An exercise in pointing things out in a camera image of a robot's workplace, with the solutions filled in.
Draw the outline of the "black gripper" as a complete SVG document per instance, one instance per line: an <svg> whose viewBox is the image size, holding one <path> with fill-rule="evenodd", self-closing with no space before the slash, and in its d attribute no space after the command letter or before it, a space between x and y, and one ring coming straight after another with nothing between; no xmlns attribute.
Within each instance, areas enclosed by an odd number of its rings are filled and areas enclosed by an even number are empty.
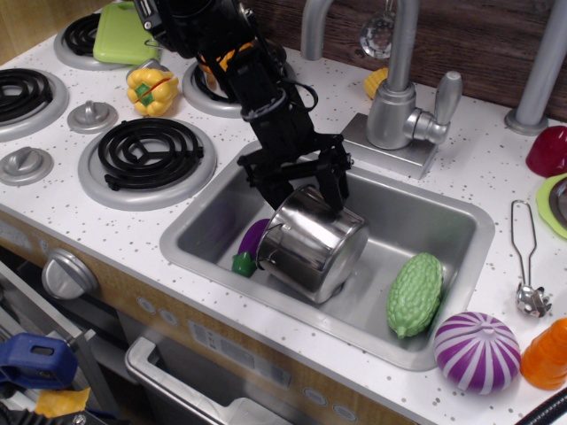
<svg viewBox="0 0 567 425"><path fill-rule="evenodd" d="M295 104L243 110L242 118L251 125L260 149L241 157L238 164L274 210L294 191L290 181L306 176L315 177L332 211L343 209L351 157L342 135L316 132L307 108Z"/></svg>

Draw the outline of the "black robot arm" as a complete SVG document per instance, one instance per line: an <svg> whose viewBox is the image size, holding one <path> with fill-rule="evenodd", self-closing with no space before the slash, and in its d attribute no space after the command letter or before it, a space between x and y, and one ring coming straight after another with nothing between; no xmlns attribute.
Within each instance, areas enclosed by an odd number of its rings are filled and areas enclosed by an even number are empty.
<svg viewBox="0 0 567 425"><path fill-rule="evenodd" d="M315 131L299 83L285 75L251 11L236 1L137 1L135 7L159 46L208 66L240 104L260 149L237 163L273 208L292 193L292 181L309 176L332 211L344 207L352 161L343 137Z"/></svg>

